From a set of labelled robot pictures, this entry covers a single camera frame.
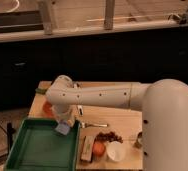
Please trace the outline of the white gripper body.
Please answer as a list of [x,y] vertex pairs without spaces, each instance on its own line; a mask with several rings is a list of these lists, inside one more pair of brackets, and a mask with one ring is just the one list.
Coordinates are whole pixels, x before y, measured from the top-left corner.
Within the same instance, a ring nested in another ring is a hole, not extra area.
[[75,115],[72,113],[73,108],[71,106],[53,105],[52,113],[55,120],[60,123],[64,122],[68,126],[73,127],[75,124]]

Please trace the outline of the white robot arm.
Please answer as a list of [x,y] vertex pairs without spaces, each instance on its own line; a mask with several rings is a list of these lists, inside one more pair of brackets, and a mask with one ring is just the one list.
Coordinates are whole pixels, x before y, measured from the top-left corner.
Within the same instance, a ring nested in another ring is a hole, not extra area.
[[46,92],[57,114],[71,105],[142,113],[143,171],[188,171],[188,85],[175,79],[75,89],[61,75]]

